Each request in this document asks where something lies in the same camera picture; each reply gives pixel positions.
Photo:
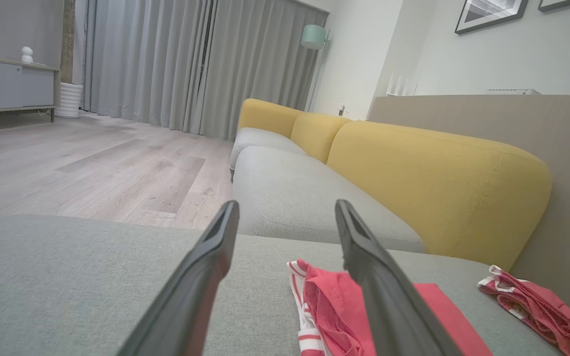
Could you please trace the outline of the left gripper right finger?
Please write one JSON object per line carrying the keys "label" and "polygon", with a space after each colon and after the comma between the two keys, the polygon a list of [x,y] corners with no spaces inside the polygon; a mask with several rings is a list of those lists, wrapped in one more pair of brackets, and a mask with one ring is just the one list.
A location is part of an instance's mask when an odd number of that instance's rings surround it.
{"label": "left gripper right finger", "polygon": [[347,200],[335,203],[344,268],[362,289],[376,354],[459,356],[443,324]]}

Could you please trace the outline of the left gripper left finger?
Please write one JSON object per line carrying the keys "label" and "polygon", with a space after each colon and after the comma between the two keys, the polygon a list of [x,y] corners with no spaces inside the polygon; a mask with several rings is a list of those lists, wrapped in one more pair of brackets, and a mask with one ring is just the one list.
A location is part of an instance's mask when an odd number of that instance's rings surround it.
{"label": "left gripper left finger", "polygon": [[227,201],[125,340],[120,356],[200,356],[235,250],[239,203]]}

